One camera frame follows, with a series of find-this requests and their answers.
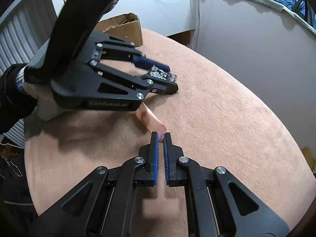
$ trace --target black jacket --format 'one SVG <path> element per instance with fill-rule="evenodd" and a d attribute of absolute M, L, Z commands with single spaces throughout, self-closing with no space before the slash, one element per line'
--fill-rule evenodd
<path fill-rule="evenodd" d="M 16 75 L 26 64 L 11 65 L 0 77 L 0 134 L 29 116 L 36 107 L 37 100 L 18 91 Z"/>

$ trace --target beige tablecloth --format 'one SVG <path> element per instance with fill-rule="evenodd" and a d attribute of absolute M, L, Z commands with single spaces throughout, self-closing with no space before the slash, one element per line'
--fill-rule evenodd
<path fill-rule="evenodd" d="M 314 199 L 316 181 L 285 126 L 214 63 L 149 30 L 143 29 L 143 39 L 139 49 L 179 76 L 178 93 L 145 100 L 173 143 L 202 166 L 226 167 L 292 229 Z M 144 74 L 130 63 L 108 64 Z M 49 122 L 33 114 L 25 130 L 26 173 L 39 214 L 97 166 L 120 166 L 150 142 L 132 112 L 74 111 Z M 158 185 L 137 196 L 134 220 L 142 227 L 136 236 L 186 236 L 184 191 L 166 186 L 162 144 L 159 153 Z"/>

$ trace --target white wire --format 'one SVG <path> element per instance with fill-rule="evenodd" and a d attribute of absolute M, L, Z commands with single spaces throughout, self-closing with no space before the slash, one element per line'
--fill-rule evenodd
<path fill-rule="evenodd" d="M 3 145 L 3 146 L 10 145 L 10 146 L 13 146 L 13 147 L 16 147 L 16 148 L 24 149 L 23 147 L 16 146 L 16 145 L 13 145 L 13 144 L 10 144 L 10 143 L 0 143 L 0 144 Z"/>

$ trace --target white glove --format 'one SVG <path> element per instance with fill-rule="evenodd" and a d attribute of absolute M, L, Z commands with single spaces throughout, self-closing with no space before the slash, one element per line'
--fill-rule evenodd
<path fill-rule="evenodd" d="M 25 67 L 20 70 L 16 79 L 17 82 L 20 81 L 22 83 L 21 86 L 28 95 L 37 99 L 37 115 L 40 119 L 48 121 L 59 116 L 64 111 L 68 111 L 68 109 L 64 109 L 56 103 L 50 86 L 25 82 L 24 69 Z"/>

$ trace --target small screw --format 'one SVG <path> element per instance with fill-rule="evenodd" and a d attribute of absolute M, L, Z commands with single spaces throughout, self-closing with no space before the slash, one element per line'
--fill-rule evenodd
<path fill-rule="evenodd" d="M 145 159 L 144 159 L 143 157 L 135 157 L 135 158 L 134 158 L 134 161 L 135 161 L 135 163 L 137 163 L 137 164 L 143 163 L 144 160 L 145 160 Z"/>
<path fill-rule="evenodd" d="M 189 161 L 189 158 L 186 157 L 186 156 L 182 156 L 182 157 L 179 158 L 179 161 L 180 161 L 181 163 L 187 163 L 187 162 Z"/>
<path fill-rule="evenodd" d="M 98 64 L 98 62 L 97 62 L 96 60 L 90 61 L 90 65 L 91 65 L 91 66 L 95 66 L 95 65 L 97 65 L 97 64 Z"/>
<path fill-rule="evenodd" d="M 104 166 L 99 166 L 99 167 L 97 167 L 95 170 L 97 171 L 97 173 L 98 173 L 99 175 L 102 175 L 102 174 L 104 174 L 104 173 L 106 172 L 106 167 L 104 167 Z"/>
<path fill-rule="evenodd" d="M 144 99 L 144 95 L 141 92 L 139 92 L 136 96 L 140 100 Z"/>
<path fill-rule="evenodd" d="M 226 173 L 226 168 L 224 168 L 223 166 L 219 166 L 217 169 L 216 169 L 216 172 L 219 173 L 220 175 L 223 175 Z"/>

